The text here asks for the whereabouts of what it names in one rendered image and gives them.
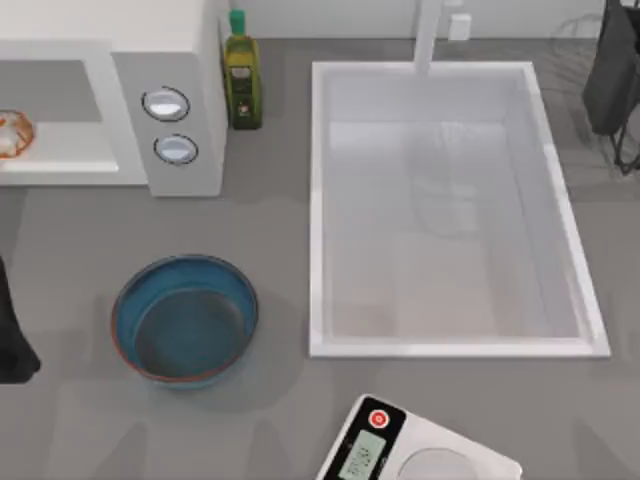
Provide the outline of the blue bowl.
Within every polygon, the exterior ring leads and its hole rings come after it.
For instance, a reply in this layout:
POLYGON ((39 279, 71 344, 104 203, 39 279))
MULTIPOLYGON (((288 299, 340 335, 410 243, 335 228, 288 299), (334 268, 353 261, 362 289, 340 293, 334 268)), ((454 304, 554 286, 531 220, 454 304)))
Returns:
POLYGON ((238 363, 259 325, 259 300, 233 263, 204 254, 161 257, 123 285, 110 333, 120 359, 167 389, 207 387, 238 363))

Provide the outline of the white sink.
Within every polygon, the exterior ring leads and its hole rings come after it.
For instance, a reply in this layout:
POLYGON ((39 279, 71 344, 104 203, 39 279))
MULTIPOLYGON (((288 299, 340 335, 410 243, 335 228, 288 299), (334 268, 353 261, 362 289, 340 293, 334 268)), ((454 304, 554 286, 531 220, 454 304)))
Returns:
POLYGON ((607 358, 536 72, 316 61, 309 352, 607 358))

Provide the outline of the microwave knob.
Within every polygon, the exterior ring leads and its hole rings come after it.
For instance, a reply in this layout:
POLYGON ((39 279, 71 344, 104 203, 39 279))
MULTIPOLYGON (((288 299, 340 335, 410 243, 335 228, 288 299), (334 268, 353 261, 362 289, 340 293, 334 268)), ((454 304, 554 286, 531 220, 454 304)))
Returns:
POLYGON ((190 111, 189 99, 179 90, 168 86, 145 92, 141 103, 145 112, 160 122, 180 121, 190 111))
POLYGON ((199 154, 197 144, 189 137, 180 134, 157 138, 153 149, 159 159, 172 165, 189 164, 199 154))

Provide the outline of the green oil bottle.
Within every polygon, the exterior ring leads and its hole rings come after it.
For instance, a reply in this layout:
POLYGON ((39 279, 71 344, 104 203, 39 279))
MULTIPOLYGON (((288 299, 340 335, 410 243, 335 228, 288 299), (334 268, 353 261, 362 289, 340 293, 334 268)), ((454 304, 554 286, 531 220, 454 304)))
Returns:
POLYGON ((224 80, 230 126, 257 130, 263 123, 262 81, 257 41, 247 34, 245 12, 228 14, 231 34, 224 44, 224 80))

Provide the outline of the white kitchen scale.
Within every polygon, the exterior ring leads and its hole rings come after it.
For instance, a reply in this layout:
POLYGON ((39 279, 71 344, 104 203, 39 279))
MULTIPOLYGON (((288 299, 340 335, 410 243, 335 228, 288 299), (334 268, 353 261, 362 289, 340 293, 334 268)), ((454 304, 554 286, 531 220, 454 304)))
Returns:
POLYGON ((483 444, 363 394, 314 480, 523 480, 523 468, 483 444))

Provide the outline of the pale microwave oven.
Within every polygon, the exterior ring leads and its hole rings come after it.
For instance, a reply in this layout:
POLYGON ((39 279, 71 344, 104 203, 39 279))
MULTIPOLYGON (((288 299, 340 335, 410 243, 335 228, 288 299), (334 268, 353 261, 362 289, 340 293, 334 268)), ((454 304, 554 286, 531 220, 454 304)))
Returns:
POLYGON ((35 128, 20 156, 0 159, 0 186, 145 186, 156 197, 215 197, 222 187, 226 114, 219 70, 190 50, 118 52, 105 41, 0 40, 0 110, 35 128), (188 115, 160 122, 145 92, 168 86, 188 115), (157 138, 198 146, 186 165, 159 159, 157 138))

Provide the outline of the tall white tap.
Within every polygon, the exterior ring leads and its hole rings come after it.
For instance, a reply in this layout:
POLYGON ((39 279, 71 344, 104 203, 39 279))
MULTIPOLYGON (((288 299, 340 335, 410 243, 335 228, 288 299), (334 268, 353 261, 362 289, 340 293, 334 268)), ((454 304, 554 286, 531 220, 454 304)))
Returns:
POLYGON ((413 66, 417 75, 428 74, 442 11, 442 0, 418 0, 413 66))

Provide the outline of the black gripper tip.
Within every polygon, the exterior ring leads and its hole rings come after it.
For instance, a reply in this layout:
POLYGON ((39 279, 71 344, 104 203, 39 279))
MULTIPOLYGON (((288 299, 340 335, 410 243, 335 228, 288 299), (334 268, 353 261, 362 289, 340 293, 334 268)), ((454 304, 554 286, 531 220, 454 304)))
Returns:
POLYGON ((19 325, 0 256, 0 385, 25 384, 40 369, 41 360, 19 325))

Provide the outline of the white wall socket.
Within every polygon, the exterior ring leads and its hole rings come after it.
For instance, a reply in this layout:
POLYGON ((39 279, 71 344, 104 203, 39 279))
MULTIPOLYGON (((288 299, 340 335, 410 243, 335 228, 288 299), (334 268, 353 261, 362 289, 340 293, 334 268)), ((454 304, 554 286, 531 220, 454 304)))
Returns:
POLYGON ((467 41, 471 38, 472 16, 469 13, 454 13, 450 16, 448 40, 467 41))

